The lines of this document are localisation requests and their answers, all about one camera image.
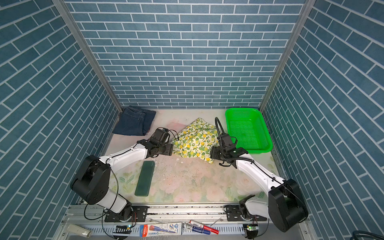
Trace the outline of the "dark green rectangular board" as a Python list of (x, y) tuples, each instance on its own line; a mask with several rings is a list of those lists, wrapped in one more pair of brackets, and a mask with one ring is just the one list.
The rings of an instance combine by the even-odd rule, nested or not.
[(154, 161), (144, 161), (139, 175), (135, 196), (147, 197), (150, 192), (151, 182), (155, 170), (156, 163)]

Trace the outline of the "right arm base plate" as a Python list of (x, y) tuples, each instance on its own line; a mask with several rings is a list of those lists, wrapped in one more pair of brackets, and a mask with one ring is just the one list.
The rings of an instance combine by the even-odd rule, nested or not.
[(245, 208), (245, 205), (225, 205), (223, 210), (227, 216), (228, 222), (239, 221), (266, 221), (267, 218), (259, 215), (251, 215)]

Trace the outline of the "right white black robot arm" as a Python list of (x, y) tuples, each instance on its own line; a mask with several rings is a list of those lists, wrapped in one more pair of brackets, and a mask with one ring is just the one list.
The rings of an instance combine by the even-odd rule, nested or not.
[(268, 195), (263, 202), (255, 195), (249, 195), (239, 202), (239, 211), (243, 219), (252, 220), (261, 216), (273, 222), (282, 232), (305, 221), (309, 215), (299, 184), (293, 180), (285, 180), (259, 164), (243, 148), (225, 152), (220, 147), (212, 147), (211, 158), (220, 160), (219, 165), (235, 167), (256, 182)]

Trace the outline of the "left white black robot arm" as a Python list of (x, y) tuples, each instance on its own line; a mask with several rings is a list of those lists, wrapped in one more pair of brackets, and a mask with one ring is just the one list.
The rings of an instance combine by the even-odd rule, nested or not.
[(71, 183), (71, 189), (84, 199), (89, 205), (99, 205), (110, 213), (116, 214), (119, 221), (132, 218), (132, 204), (109, 187), (110, 176), (116, 172), (147, 158), (157, 155), (172, 155), (172, 144), (154, 145), (150, 141), (138, 141), (132, 147), (115, 154), (96, 157), (86, 157)]

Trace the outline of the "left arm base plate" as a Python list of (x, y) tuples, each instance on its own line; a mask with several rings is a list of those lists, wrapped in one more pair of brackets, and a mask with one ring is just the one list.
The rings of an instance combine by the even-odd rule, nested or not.
[(124, 222), (145, 222), (148, 206), (131, 206), (125, 207), (122, 212), (114, 213), (112, 211), (108, 211), (105, 222), (107, 223), (124, 223)]

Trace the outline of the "yellow floral skirt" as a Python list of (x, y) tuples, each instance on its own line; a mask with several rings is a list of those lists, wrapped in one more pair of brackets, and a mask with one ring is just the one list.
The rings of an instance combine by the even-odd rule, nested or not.
[(214, 125), (201, 118), (196, 119), (178, 133), (172, 141), (173, 154), (182, 158), (199, 158), (212, 164), (211, 149), (219, 145)]

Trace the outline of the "dark blue denim skirt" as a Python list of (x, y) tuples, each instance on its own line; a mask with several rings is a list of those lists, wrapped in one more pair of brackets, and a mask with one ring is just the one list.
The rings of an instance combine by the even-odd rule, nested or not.
[(149, 132), (155, 116), (155, 111), (128, 106), (124, 108), (113, 134), (145, 136)]

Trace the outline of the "green plastic basket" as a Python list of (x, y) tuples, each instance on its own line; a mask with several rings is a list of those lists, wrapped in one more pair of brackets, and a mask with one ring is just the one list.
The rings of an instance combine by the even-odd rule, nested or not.
[(262, 113), (252, 108), (231, 108), (225, 112), (227, 129), (238, 140), (237, 147), (250, 154), (269, 153), (273, 142)]

